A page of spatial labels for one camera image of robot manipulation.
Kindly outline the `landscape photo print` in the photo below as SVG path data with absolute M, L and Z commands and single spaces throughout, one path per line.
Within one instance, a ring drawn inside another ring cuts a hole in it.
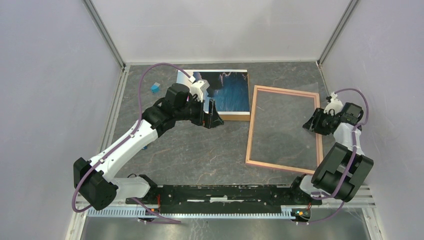
M 185 72 L 196 81 L 209 83 L 203 92 L 203 110 L 209 110 L 209 100 L 224 121 L 249 121 L 250 97 L 249 74 L 246 69 L 194 69 Z

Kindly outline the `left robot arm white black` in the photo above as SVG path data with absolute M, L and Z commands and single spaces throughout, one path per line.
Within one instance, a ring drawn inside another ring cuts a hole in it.
M 148 107 L 134 125 L 108 148 L 89 160 L 82 157 L 73 164 L 75 192 L 72 208 L 77 209 L 76 197 L 81 194 L 89 207 L 97 211 L 109 206 L 115 199 L 138 198 L 145 204 L 153 203 L 157 190 L 140 176 L 117 178 L 117 172 L 142 148 L 172 129 L 178 121 L 190 121 L 207 129 L 223 125 L 213 99 L 204 111 L 204 93 L 209 83 L 196 81 L 191 86 L 174 83 L 164 97 Z

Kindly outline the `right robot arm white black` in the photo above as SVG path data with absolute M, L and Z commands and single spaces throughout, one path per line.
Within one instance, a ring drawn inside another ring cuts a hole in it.
M 303 128 L 335 139 L 313 175 L 295 178 L 289 189 L 289 199 L 302 204 L 308 198 L 323 200 L 333 198 L 345 203 L 351 201 L 374 166 L 374 161 L 365 156 L 360 146 L 364 110 L 346 103 L 339 112 L 316 108 Z

